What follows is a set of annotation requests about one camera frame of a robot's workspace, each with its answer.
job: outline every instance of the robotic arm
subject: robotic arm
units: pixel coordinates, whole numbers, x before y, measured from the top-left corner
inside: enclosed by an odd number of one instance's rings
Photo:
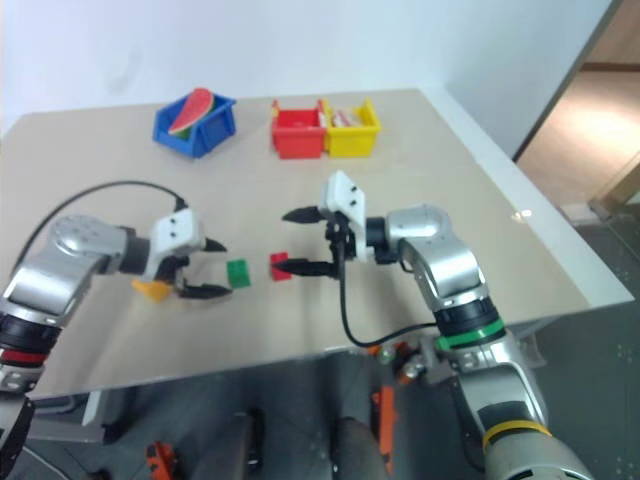
[[[0,479],[24,445],[33,417],[33,390],[62,329],[87,293],[93,275],[116,272],[173,284],[182,298],[231,293],[218,285],[189,285],[182,267],[197,251],[222,252],[207,238],[193,211],[157,221],[150,238],[87,216],[69,216],[51,227],[42,251],[14,272],[0,298]]]
[[[276,264],[281,270],[344,282],[344,261],[357,258],[399,262],[413,274],[440,333],[435,341],[421,341],[430,367],[427,382],[455,379],[456,397],[482,438],[487,479],[592,479],[549,432],[534,375],[491,301],[475,256],[443,210],[420,205],[366,218],[364,193],[339,171],[317,207],[294,210],[284,220],[326,220],[333,263],[291,259]],[[344,308],[343,323],[347,326]]]

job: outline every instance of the beige tabletop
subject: beige tabletop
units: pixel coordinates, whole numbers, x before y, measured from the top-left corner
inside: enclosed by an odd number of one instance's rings
[[[225,262],[244,258],[252,281],[220,301],[172,297],[154,304],[132,290],[131,278],[96,278],[47,362],[36,395],[144,383],[348,346],[337,282],[276,283],[268,265],[269,254],[283,250],[292,257],[329,258],[322,226],[287,224],[280,217],[317,203],[336,169],[366,192],[368,215],[425,202],[444,208],[478,257],[507,324],[592,308],[419,91],[366,96],[384,128],[367,159],[280,160],[270,145],[271,98],[239,100],[236,135],[195,161],[151,140],[159,105],[23,117],[3,142],[3,280],[28,233],[55,204],[96,183],[141,179],[185,196],[207,234],[229,249],[196,256],[187,271],[190,280],[226,284]],[[364,97],[326,96],[337,107],[360,104]],[[281,98],[280,104],[310,107],[316,99]],[[94,215],[142,234],[171,208],[171,199],[160,193],[118,187],[77,202],[68,213]],[[352,263],[347,275],[349,315],[358,337],[373,339],[432,320],[412,277],[398,266]]]

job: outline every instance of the cable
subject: cable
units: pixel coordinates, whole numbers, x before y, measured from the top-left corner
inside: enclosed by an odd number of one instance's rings
[[[63,201],[57,207],[55,207],[53,210],[51,210],[49,212],[49,214],[40,221],[40,223],[35,228],[35,230],[33,232],[31,232],[31,235],[29,236],[29,238],[25,242],[24,246],[22,247],[22,250],[20,250],[20,253],[18,254],[18,258],[16,259],[16,262],[13,265],[12,272],[16,271],[18,266],[22,263],[24,258],[27,256],[27,253],[29,253],[29,249],[31,249],[31,246],[33,245],[33,242],[35,242],[36,238],[38,237],[38,235],[40,234],[42,229],[63,208],[65,208],[68,205],[72,204],[73,202],[75,202],[79,198],[84,197],[85,195],[88,195],[88,194],[93,193],[93,192],[97,192],[98,190],[104,190],[105,188],[117,187],[117,186],[120,186],[120,185],[136,185],[136,186],[140,186],[140,187],[155,188],[156,190],[160,190],[162,192],[168,193],[173,198],[175,198],[175,200],[176,200],[175,211],[178,211],[178,210],[181,210],[181,209],[187,207],[187,202],[185,202],[184,198],[182,198],[176,192],[174,192],[173,190],[171,190],[171,189],[169,189],[167,187],[163,187],[162,185],[158,185],[158,184],[151,183],[151,182],[143,182],[141,180],[117,180],[115,182],[107,182],[107,183],[101,183],[99,185],[95,185],[93,187],[87,188],[86,190],[82,190],[81,192],[76,193],[72,197],[67,198],[65,201]]]
[[[349,320],[347,319],[347,288],[346,288],[346,274],[345,274],[345,260],[344,260],[344,242],[338,242],[338,282],[340,283],[340,315],[342,316],[342,326],[344,327],[344,333],[354,345],[362,348],[375,347],[388,342],[396,337],[404,335],[415,330],[421,330],[427,327],[436,327],[435,322],[418,323],[416,325],[410,325],[408,327],[401,328],[389,335],[385,335],[382,338],[373,340],[371,342],[363,342],[353,336],[351,328],[349,327]]]
[[[22,449],[25,452],[27,452],[29,455],[31,455],[33,458],[38,460],[40,463],[42,463],[45,467],[49,468],[49,470],[51,470],[56,475],[58,475],[62,480],[71,480],[69,475],[64,473],[62,470],[60,470],[58,467],[56,467],[53,463],[49,462],[49,460],[47,460],[46,458],[42,457],[39,453],[34,452],[33,450],[31,450],[31,448],[27,447],[26,445],[23,446]]]

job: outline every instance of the yellow object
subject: yellow object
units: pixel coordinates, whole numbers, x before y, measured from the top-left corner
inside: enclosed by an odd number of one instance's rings
[[[367,98],[361,107],[352,110],[362,124],[357,127],[335,127],[331,121],[331,108],[326,100],[322,101],[322,106],[328,122],[325,148],[329,156],[368,157],[371,155],[378,132],[382,130],[371,100]]]
[[[531,420],[511,420],[509,422],[502,422],[498,425],[494,425],[489,430],[487,430],[482,437],[482,449],[486,451],[487,445],[489,445],[491,439],[499,433],[506,432],[507,430],[520,429],[535,430],[537,432],[544,433],[545,435],[553,437],[547,427],[545,427],[544,425],[540,425],[537,422],[532,422]]]
[[[167,285],[164,282],[141,282],[140,280],[133,280],[131,286],[158,303],[167,298],[172,290],[171,285]]]

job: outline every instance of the green block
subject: green block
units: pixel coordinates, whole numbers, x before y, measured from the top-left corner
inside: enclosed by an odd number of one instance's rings
[[[249,279],[249,266],[245,260],[232,260],[227,262],[227,278],[231,288],[244,288],[251,286]]]

